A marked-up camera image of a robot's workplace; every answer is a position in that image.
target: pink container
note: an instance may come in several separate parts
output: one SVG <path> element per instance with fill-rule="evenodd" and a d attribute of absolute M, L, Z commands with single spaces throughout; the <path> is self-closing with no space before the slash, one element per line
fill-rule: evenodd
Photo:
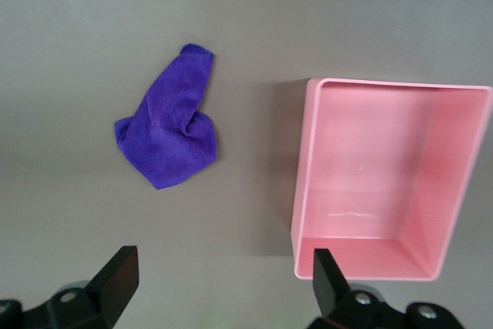
<path fill-rule="evenodd" d="M 438 277 L 492 89 L 346 79 L 307 85 L 294 270 L 329 248 L 349 279 Z"/>

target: microfiber towel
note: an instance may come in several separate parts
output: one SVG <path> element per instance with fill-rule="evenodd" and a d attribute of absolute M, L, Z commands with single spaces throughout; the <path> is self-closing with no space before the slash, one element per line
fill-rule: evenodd
<path fill-rule="evenodd" d="M 198 112 L 213 53 L 185 45 L 151 85 L 133 117 L 115 123 L 125 158 L 156 188 L 182 183 L 216 160 L 216 134 Z"/>

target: gray table surface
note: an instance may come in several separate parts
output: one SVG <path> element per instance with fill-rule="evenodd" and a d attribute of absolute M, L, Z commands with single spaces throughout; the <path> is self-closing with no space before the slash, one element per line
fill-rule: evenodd
<path fill-rule="evenodd" d="M 187 42 L 216 54 L 219 159 L 156 191 L 112 124 Z M 304 83 L 491 86 L 492 55 L 493 0 L 0 0 L 0 296 L 34 307 L 136 244 L 118 329 L 306 327 L 288 228 Z M 439 279 L 369 283 L 397 309 L 491 327 L 492 150 L 490 124 Z"/>

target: purple cloth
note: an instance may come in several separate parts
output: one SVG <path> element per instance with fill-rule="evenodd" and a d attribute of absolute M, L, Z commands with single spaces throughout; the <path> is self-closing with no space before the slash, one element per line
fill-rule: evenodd
<path fill-rule="evenodd" d="M 115 123 L 120 151 L 156 189 L 182 183 L 216 160 L 213 123 L 197 111 L 212 64 L 211 52 L 185 45 L 135 115 Z"/>

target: screw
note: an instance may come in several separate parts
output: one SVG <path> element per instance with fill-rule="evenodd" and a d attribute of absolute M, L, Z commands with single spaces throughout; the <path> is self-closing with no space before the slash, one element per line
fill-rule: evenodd
<path fill-rule="evenodd" d="M 60 302 L 66 304 L 75 298 L 74 292 L 67 292 L 60 297 Z"/>
<path fill-rule="evenodd" d="M 0 304 L 0 315 L 8 310 L 8 306 L 10 306 L 9 302 L 5 302 L 4 304 Z"/>
<path fill-rule="evenodd" d="M 371 299 L 368 297 L 366 293 L 360 292 L 356 293 L 356 296 L 354 296 L 356 300 L 358 301 L 359 304 L 370 304 Z"/>
<path fill-rule="evenodd" d="M 422 305 L 418 307 L 418 312 L 421 314 L 421 316 L 426 317 L 427 319 L 436 319 L 437 318 L 437 313 L 434 312 L 434 310 L 426 305 Z"/>

